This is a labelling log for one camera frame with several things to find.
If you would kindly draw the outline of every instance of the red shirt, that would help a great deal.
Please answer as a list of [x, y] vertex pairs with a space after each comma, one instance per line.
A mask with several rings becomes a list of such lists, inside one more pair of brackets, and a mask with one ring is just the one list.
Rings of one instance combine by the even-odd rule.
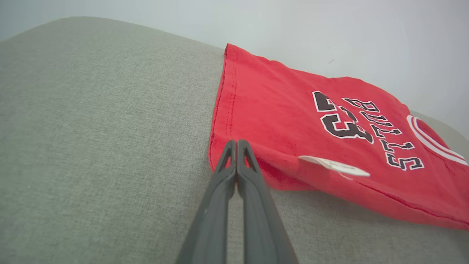
[[[267, 184], [314, 190], [395, 219], [469, 229], [469, 166], [407, 106], [354, 78], [326, 78], [228, 44], [209, 146], [245, 139]], [[346, 175], [300, 160], [351, 166]]]

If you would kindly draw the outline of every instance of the clothing tag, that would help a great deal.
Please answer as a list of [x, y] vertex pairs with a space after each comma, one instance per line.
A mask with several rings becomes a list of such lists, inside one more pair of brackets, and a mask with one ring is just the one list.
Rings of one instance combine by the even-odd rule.
[[357, 167], [343, 164], [337, 161], [327, 160], [327, 159], [313, 157], [313, 156], [299, 156], [298, 158], [305, 160], [307, 162], [322, 165], [325, 168], [333, 170], [333, 171], [343, 172], [343, 173], [354, 175], [354, 176], [363, 176], [363, 177], [370, 176], [370, 174], [364, 170], [361, 170]]

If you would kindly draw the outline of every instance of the gray fabric surface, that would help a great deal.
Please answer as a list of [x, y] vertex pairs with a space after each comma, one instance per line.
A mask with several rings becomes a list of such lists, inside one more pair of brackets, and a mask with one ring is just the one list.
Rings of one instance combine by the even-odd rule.
[[[0, 263], [173, 262], [210, 178], [222, 66], [220, 48], [100, 18], [1, 42]], [[467, 262], [465, 231], [321, 192], [272, 196], [300, 263]], [[238, 194], [229, 214], [228, 263], [242, 263]]]

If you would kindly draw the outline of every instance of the red fabric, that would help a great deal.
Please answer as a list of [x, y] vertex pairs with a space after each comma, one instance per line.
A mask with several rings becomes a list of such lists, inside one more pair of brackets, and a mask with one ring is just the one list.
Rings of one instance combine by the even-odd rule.
[[[321, 95], [314, 92], [325, 95], [329, 107], [336, 110], [319, 111], [325, 109], [320, 103], [324, 100], [317, 102], [315, 94]], [[363, 109], [343, 98], [372, 102], [377, 108], [370, 103]], [[330, 125], [325, 124], [337, 115], [341, 122], [333, 129], [351, 131], [355, 126], [367, 133], [361, 133], [361, 138], [334, 136], [336, 132], [329, 132]], [[378, 131], [380, 138], [371, 125], [395, 133]], [[423, 144], [426, 136], [440, 147], [427, 140]], [[326, 78], [289, 69], [228, 44], [212, 121], [212, 170], [232, 139], [249, 141], [273, 188], [319, 189], [395, 219], [469, 229], [469, 167], [464, 159], [451, 153], [447, 155], [453, 160], [441, 156], [451, 151], [429, 126], [410, 116], [408, 108], [392, 95], [359, 79]], [[387, 151], [380, 140], [403, 147], [388, 146], [392, 151]], [[352, 165], [371, 176], [345, 178], [299, 160], [301, 155]], [[395, 159], [388, 161], [389, 155]], [[403, 162], [402, 168], [399, 158], [411, 160]]]

